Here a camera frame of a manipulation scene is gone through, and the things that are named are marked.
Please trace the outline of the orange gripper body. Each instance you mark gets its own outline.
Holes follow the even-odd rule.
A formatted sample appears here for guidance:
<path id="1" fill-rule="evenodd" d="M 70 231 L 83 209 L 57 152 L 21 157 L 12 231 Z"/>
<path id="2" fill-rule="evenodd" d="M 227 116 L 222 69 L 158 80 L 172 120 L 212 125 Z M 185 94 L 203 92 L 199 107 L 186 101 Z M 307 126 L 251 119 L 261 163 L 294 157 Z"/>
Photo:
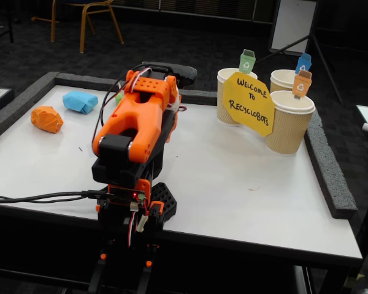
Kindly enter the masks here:
<path id="1" fill-rule="evenodd" d="M 178 110 L 179 110 L 179 107 L 180 107 L 180 104 L 181 104 L 181 100 L 182 100 L 182 96 L 178 93 L 174 104 L 171 107 L 169 107 L 169 110 L 171 110 L 171 111 L 173 111 L 175 113 L 175 119 L 174 119 L 174 124 L 172 126 L 172 129 L 171 129 L 171 131 L 170 131 L 170 133 L 168 135 L 168 138 L 167 138 L 167 142 L 168 143 L 170 142 L 171 135 L 172 135 L 173 131 L 177 127 Z"/>

